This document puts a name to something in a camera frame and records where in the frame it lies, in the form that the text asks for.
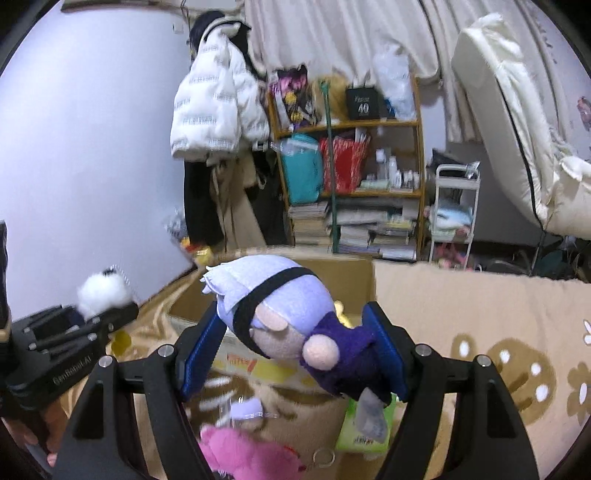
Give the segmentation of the white fluffy plush toy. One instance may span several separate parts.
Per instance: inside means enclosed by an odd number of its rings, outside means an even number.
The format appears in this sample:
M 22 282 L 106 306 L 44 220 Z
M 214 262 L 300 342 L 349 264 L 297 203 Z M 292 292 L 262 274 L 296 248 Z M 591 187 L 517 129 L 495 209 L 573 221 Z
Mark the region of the white fluffy plush toy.
M 92 274 L 77 289 L 77 310 L 85 321 L 133 301 L 124 275 L 114 267 Z

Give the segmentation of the green tissue pack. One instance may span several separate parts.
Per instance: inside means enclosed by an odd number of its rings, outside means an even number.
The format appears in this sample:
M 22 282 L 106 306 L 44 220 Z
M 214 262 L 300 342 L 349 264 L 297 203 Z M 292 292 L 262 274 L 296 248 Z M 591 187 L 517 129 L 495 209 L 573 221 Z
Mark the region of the green tissue pack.
M 370 457 L 385 455 L 389 449 L 397 401 L 397 395 L 393 394 L 391 403 L 384 406 L 369 390 L 363 392 L 360 401 L 349 399 L 335 449 Z

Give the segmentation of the pink bear plush toy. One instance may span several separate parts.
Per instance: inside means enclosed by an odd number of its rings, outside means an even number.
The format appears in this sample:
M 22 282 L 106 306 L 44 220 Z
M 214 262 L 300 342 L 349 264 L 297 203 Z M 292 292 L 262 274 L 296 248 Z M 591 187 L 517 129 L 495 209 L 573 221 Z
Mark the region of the pink bear plush toy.
M 290 447 L 249 432 L 205 425 L 197 441 L 211 471 L 223 479 L 301 479 L 307 466 Z

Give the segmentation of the purple-haired doll plush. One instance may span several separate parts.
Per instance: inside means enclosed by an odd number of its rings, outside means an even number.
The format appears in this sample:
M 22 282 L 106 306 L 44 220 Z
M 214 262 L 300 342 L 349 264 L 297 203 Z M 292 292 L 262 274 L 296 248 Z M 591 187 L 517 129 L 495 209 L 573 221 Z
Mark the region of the purple-haired doll plush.
M 280 255 L 259 254 L 209 267 L 204 293 L 245 347 L 276 361 L 296 361 L 318 386 L 356 401 L 355 425 L 377 442 L 388 437 L 385 410 L 405 394 L 405 378 L 384 365 L 377 332 L 348 327 L 311 269 Z

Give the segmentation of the yellow dog plush toy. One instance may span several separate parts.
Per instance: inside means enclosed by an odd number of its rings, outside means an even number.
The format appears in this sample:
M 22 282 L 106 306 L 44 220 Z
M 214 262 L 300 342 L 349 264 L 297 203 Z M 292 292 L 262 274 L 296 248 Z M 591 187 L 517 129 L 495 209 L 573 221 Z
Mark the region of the yellow dog plush toy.
M 345 305 L 342 304 L 341 301 L 335 301 L 334 306 L 335 306 L 335 314 L 337 314 L 339 322 L 341 322 L 342 325 L 344 325 L 346 328 L 353 329 L 353 328 L 360 326 L 360 324 L 362 324 L 361 315 L 360 314 L 348 315 L 346 313 Z

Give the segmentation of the beige flower-pattern blanket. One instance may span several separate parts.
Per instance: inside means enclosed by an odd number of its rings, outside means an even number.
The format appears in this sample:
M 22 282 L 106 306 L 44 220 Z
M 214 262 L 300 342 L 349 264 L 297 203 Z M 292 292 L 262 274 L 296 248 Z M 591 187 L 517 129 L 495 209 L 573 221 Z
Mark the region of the beige flower-pattern blanket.
M 573 465 L 566 462 L 590 424 L 588 284 L 297 251 L 290 258 L 322 279 L 353 322 L 374 300 L 415 342 L 443 356 L 489 356 L 522 416 L 540 475 L 589 477 L 588 451 Z M 247 429 L 293 447 L 304 461 L 324 462 L 308 472 L 311 479 L 371 479 L 379 470 L 380 462 L 368 456 L 335 451 L 345 400 L 310 383 L 290 388 L 282 378 L 257 377 L 242 357 L 232 357 L 228 369 L 216 367 L 186 413 L 199 429 L 217 423 L 225 403 L 252 397 L 262 401 L 267 417 Z

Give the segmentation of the clear bag of toys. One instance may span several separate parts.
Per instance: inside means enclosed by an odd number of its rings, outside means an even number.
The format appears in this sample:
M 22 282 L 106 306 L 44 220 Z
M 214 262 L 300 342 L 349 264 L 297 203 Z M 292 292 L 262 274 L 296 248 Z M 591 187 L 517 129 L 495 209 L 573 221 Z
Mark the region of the clear bag of toys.
M 211 248 L 195 245 L 190 241 L 183 210 L 176 208 L 171 215 L 164 219 L 163 226 L 172 243 L 188 260 L 197 266 L 211 264 L 213 258 Z

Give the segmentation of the open cardboard box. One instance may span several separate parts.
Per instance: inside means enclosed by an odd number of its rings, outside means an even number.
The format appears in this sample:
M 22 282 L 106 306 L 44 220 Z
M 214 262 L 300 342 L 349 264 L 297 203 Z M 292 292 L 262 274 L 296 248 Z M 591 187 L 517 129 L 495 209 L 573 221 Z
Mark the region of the open cardboard box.
M 231 329 L 240 301 L 264 281 L 293 268 L 307 269 L 308 274 L 287 281 L 266 298 L 256 299 L 250 327 L 263 353 L 274 360 L 297 361 L 304 338 L 325 315 L 335 312 L 335 301 L 341 301 L 346 313 L 353 315 L 360 314 L 374 299 L 370 260 L 297 248 L 223 254 L 190 280 L 169 315 L 193 324 L 211 307 Z

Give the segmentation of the beige trench coat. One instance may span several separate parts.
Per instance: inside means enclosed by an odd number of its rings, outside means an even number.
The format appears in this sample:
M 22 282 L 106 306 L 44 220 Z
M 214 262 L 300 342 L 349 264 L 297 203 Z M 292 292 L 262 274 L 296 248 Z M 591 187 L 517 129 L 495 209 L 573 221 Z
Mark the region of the beige trench coat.
M 252 154 L 222 160 L 211 172 L 211 196 L 216 205 L 223 239 L 218 251 L 233 251 L 266 246 L 246 189 L 259 188 Z

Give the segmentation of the white rolling cart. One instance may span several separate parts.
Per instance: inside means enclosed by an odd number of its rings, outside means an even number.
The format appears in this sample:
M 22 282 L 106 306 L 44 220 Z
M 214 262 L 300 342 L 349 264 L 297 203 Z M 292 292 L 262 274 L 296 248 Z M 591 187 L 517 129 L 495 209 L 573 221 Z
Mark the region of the white rolling cart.
M 434 186 L 435 199 L 427 213 L 428 261 L 444 269 L 470 269 L 480 200 L 480 163 L 439 165 Z

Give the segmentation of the cream reclining chair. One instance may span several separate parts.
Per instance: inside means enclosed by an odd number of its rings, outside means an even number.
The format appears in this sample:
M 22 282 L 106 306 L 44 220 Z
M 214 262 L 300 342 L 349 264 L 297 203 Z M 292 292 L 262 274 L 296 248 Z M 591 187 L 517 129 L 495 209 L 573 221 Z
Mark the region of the cream reclining chair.
M 588 239 L 590 164 L 553 133 L 521 47 L 500 14 L 461 31 L 452 67 L 506 197 L 543 231 Z

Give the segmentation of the wooden bookshelf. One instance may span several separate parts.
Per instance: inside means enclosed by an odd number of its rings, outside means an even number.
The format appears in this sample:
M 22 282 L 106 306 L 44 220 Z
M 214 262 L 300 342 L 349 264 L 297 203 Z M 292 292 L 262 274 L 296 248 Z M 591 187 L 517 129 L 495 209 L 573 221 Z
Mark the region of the wooden bookshelf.
M 420 110 L 420 93 L 415 77 L 411 78 L 413 101 L 417 110 L 412 120 L 397 118 L 358 118 L 345 121 L 332 121 L 329 89 L 331 83 L 322 80 L 320 88 L 322 99 L 325 100 L 325 123 L 295 128 L 283 127 L 280 124 L 279 106 L 283 103 L 274 97 L 274 92 L 267 93 L 269 102 L 271 138 L 276 141 L 293 137 L 294 135 L 308 135 L 318 139 L 322 156 L 322 172 L 324 190 L 319 197 L 331 200 L 332 212 L 338 209 L 339 198 L 402 198 L 418 202 L 415 226 L 415 251 L 420 254 L 425 240 L 424 208 L 426 206 L 426 162 L 424 155 L 423 123 Z M 414 147 L 411 150 L 396 150 L 394 155 L 398 159 L 412 159 L 415 161 L 414 176 L 411 186 L 384 188 L 363 188 L 362 174 L 373 147 L 374 136 L 379 129 L 409 129 L 412 131 Z

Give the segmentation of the stack of books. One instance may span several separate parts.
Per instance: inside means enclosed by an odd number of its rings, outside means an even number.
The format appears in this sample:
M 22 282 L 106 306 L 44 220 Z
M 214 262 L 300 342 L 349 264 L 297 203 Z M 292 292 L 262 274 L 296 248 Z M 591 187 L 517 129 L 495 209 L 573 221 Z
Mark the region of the stack of books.
M 297 246 L 329 247 L 332 245 L 329 224 L 329 202 L 291 205 L 287 210 Z

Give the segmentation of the white puffer jacket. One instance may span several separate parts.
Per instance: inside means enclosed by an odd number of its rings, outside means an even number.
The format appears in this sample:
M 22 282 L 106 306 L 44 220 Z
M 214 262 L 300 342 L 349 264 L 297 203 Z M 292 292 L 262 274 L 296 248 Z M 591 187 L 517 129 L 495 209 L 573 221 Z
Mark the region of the white puffer jacket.
M 215 19 L 204 29 L 173 102 L 171 155 L 184 161 L 230 158 L 270 137 L 259 81 L 231 42 L 245 23 Z

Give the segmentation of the teal shopping bag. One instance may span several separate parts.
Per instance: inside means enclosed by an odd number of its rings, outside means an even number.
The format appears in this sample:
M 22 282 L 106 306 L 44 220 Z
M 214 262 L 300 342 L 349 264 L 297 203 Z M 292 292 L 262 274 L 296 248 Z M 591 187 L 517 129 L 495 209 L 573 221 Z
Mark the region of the teal shopping bag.
M 294 134 L 279 142 L 283 173 L 290 205 L 314 203 L 324 186 L 320 143 L 304 134 Z

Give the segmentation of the red shopping bag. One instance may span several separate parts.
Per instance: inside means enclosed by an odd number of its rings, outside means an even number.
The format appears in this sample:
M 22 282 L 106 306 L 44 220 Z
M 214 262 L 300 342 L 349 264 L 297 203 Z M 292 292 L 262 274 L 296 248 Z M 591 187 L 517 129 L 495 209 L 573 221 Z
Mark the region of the red shopping bag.
M 335 191 L 338 194 L 349 194 L 360 186 L 362 181 L 363 164 L 367 159 L 370 147 L 370 139 L 355 141 L 348 138 L 334 138 L 335 155 Z M 324 160 L 324 186 L 329 191 L 329 155 L 327 152 L 327 139 L 322 138 L 320 143 L 322 159 Z

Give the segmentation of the black box marked 40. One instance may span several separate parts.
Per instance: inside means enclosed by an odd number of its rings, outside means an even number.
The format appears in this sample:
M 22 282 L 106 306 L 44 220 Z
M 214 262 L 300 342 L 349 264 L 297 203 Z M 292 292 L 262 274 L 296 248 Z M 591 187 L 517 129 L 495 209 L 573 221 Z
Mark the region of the black box marked 40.
M 346 107 L 351 120 L 380 119 L 381 104 L 381 96 L 375 86 L 346 89 Z

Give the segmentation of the green pole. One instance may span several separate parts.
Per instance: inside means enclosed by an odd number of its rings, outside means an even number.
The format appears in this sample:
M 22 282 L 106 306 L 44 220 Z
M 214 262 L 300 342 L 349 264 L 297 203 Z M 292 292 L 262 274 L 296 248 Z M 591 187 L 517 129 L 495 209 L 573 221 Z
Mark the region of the green pole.
M 334 136 L 332 135 L 332 110 L 329 104 L 329 81 L 322 80 L 320 83 L 322 97 L 325 104 L 325 126 L 327 126 L 327 152 L 329 155 L 329 193 L 331 193 L 331 234 L 332 234 L 332 253 L 339 253 L 339 229 L 338 229 L 338 202 L 337 191 L 335 191 L 335 155 L 334 155 Z

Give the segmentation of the white plastic bag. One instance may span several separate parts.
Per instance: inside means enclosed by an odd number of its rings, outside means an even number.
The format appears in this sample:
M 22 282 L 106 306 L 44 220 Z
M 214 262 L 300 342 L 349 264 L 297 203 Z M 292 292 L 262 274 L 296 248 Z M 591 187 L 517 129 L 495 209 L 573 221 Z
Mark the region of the white plastic bag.
M 417 117 L 414 90 L 410 71 L 410 59 L 398 42 L 384 45 L 373 57 L 377 85 L 401 121 L 413 121 Z

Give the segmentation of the floral beige curtain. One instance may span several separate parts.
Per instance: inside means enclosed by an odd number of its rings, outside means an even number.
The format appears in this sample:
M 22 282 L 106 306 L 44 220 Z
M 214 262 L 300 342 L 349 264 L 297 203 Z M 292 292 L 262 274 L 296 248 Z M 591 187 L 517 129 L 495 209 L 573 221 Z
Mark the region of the floral beige curtain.
M 578 154 L 590 155 L 579 116 L 590 78 L 558 27 L 531 1 L 246 1 L 243 14 L 256 65 L 274 71 L 304 64 L 310 77 L 339 72 L 356 83 L 375 79 L 374 59 L 399 47 L 412 73 L 434 84 L 444 103 L 437 131 L 446 142 L 479 138 L 451 60 L 459 33 L 499 13 L 515 35 L 549 123 Z

